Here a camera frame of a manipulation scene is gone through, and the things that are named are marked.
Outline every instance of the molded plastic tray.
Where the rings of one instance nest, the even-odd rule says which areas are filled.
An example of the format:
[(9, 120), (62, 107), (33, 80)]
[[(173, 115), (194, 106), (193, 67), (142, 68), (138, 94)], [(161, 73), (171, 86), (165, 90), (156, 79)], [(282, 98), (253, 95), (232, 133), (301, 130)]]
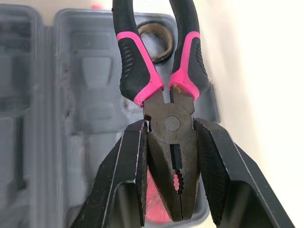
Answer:
[[(138, 25), (163, 24), (177, 40), (172, 17), (135, 17)], [(156, 65), (165, 84), (172, 65), (173, 56)], [(52, 28), (32, 8), (0, 5), (0, 68), (0, 227), (68, 227), (99, 164), (127, 125), (143, 117), (119, 91), (112, 13), (64, 9)], [(195, 107), (196, 117), (219, 121), (214, 87)], [(208, 213), (200, 180), (192, 220), (174, 226), (198, 224)]]

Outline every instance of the black rubber grip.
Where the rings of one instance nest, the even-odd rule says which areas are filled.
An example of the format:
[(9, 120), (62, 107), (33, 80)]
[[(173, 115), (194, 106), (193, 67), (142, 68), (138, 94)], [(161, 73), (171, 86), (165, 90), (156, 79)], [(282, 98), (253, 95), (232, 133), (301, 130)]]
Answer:
[[(124, 97), (142, 106), (144, 100), (163, 85), (139, 36), (134, 19), (133, 0), (113, 0), (113, 21), (122, 57), (120, 91)], [(159, 79), (153, 78), (150, 88), (143, 91), (151, 77)]]
[(133, 0), (113, 0), (112, 12), (116, 35), (126, 31), (139, 35), (134, 19)]
[(122, 57), (122, 77), (120, 91), (124, 97), (133, 101), (150, 81), (149, 70), (132, 39), (124, 38), (118, 42)]
[[(172, 70), (172, 73), (175, 73), (181, 66), (186, 36), (191, 32), (199, 33), (200, 25), (193, 0), (170, 0), (170, 4), (176, 18), (179, 37)], [(208, 90), (209, 80), (201, 54), (200, 38), (194, 38), (192, 41), (188, 76), (200, 92)]]

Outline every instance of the pliers jaw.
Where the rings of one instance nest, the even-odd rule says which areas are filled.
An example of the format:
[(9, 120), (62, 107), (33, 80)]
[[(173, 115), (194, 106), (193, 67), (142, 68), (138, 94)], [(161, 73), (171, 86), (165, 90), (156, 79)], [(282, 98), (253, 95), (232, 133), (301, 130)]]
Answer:
[(145, 101), (144, 115), (150, 120), (148, 165), (170, 218), (182, 221), (192, 217), (196, 200), (197, 136), (192, 128), (192, 96), (173, 88), (171, 98), (177, 103), (165, 104), (159, 90)]

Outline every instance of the pliers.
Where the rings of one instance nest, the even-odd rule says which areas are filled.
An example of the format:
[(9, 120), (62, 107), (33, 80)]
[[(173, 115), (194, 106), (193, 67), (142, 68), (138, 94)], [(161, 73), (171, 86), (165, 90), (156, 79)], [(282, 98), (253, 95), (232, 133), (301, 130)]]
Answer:
[[(143, 107), (150, 122), (149, 168), (173, 221), (193, 214), (199, 180), (197, 136), (191, 115), (209, 80), (200, 49), (200, 27), (192, 0), (170, 0), (178, 27), (178, 44), (169, 80), (171, 103), (165, 104), (164, 84), (135, 24), (132, 0), (113, 0), (113, 19), (122, 58), (120, 90)], [(179, 189), (174, 188), (174, 175)]]
[(165, 104), (164, 84), (137, 31), (133, 1), (113, 0), (123, 64), (120, 89), (143, 107), (145, 120), (129, 125), (104, 159), (72, 228), (143, 227), (147, 165), (173, 221), (191, 218), (201, 173), (218, 228), (293, 228), (257, 164), (226, 129), (203, 119), (192, 122), (193, 102), (209, 87), (199, 23), (192, 0), (170, 3), (179, 40), (169, 81), (171, 103)]

